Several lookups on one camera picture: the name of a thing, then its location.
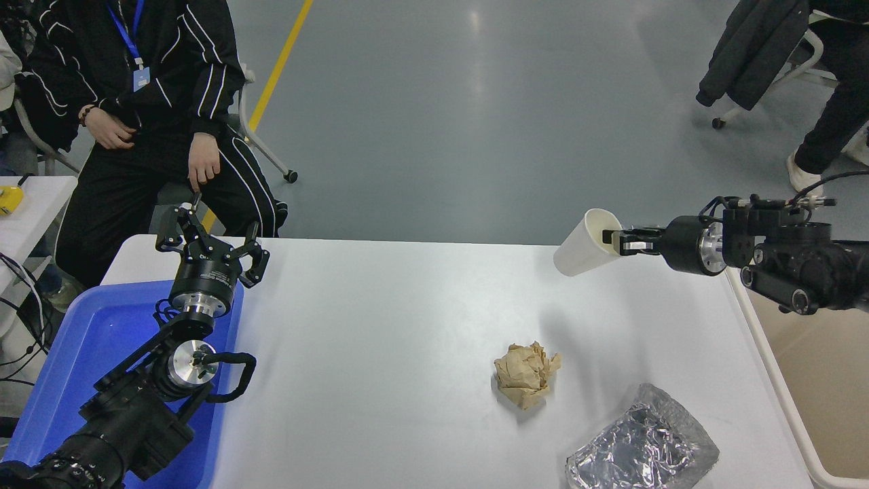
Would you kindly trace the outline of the person's right hand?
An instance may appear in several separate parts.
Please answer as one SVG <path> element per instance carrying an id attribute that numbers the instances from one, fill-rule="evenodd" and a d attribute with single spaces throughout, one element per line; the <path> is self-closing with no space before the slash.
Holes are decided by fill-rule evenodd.
<path id="1" fill-rule="evenodd" d="M 79 111 L 79 122 L 102 148 L 109 151 L 132 149 L 136 131 L 96 105 L 85 105 Z"/>

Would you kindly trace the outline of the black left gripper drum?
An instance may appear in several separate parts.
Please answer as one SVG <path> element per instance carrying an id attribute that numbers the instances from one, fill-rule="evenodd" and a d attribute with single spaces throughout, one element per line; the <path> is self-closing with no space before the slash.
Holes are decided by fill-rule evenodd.
<path id="1" fill-rule="evenodd" d="M 213 251 L 209 254 L 201 242 L 189 242 L 183 248 L 182 262 L 170 290 L 174 306 L 182 306 L 193 294 L 211 296 L 223 306 L 232 306 L 241 264 L 238 259 L 225 260 L 234 248 L 232 244 L 214 242 L 211 247 Z"/>

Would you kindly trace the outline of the person's left hand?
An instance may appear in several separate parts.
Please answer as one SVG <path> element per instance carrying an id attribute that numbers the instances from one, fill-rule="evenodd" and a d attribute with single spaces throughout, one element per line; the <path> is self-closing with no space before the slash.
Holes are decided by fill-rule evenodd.
<path id="1" fill-rule="evenodd" d="M 220 173 L 220 152 L 213 135 L 205 132 L 193 134 L 187 167 L 187 180 L 193 192 L 201 192 L 202 186 L 208 185 Z"/>

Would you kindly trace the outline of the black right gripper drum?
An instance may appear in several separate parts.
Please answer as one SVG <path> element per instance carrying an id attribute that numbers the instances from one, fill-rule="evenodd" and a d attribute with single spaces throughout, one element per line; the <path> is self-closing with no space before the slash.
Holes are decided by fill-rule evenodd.
<path id="1" fill-rule="evenodd" d="M 679 272 L 705 275 L 699 242 L 707 229 L 699 216 L 680 216 L 671 220 L 662 234 L 662 257 Z"/>

